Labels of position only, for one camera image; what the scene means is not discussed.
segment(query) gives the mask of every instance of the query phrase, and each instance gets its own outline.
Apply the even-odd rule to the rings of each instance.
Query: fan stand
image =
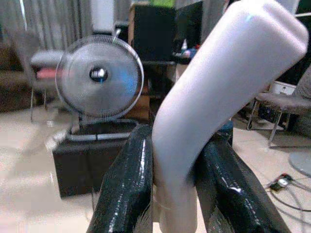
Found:
[[[87,119],[86,116],[79,114],[79,129],[83,129],[86,125],[96,124],[96,123],[114,123],[114,124],[134,124],[137,126],[139,123],[133,119],[116,119],[112,121],[104,121],[102,119],[93,118],[92,120]],[[74,134],[73,120],[71,121],[71,126],[66,133],[66,139],[70,141],[99,141],[99,140],[113,140],[113,139],[125,139],[128,138],[131,132],[126,133],[94,133],[94,134]]]

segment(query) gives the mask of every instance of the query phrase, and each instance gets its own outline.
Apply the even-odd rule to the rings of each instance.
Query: gray chair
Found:
[[[34,92],[39,91],[44,94],[44,107],[46,108],[47,91],[56,92],[55,75],[51,74],[51,70],[56,71],[63,51],[43,50],[39,38],[29,31],[6,29],[6,32],[27,76],[28,84],[32,88],[31,122],[33,122]]]
[[[271,147],[272,140],[276,134],[277,126],[283,114],[287,114],[286,127],[287,130],[290,120],[290,115],[305,115],[311,110],[311,66],[308,67],[302,78],[300,79],[294,93],[290,96],[274,94],[274,93],[260,93],[255,97],[255,103],[252,114],[248,120],[247,130],[251,129],[252,118],[259,103],[272,108],[278,112],[274,127],[272,129],[268,146]]]

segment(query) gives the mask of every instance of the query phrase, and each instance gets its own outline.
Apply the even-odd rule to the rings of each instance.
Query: black speaker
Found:
[[[175,33],[175,10],[133,5],[130,9],[128,43],[143,61],[169,61]]]

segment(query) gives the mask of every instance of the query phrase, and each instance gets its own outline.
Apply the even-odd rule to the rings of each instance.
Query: wall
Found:
[[[91,0],[94,31],[113,31],[114,0]]]

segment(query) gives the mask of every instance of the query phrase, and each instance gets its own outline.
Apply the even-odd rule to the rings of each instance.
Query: black foam padding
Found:
[[[195,171],[207,229],[217,206],[235,233],[290,233],[252,170],[219,135],[206,144]]]
[[[151,127],[137,126],[106,172],[88,233],[152,232]]]

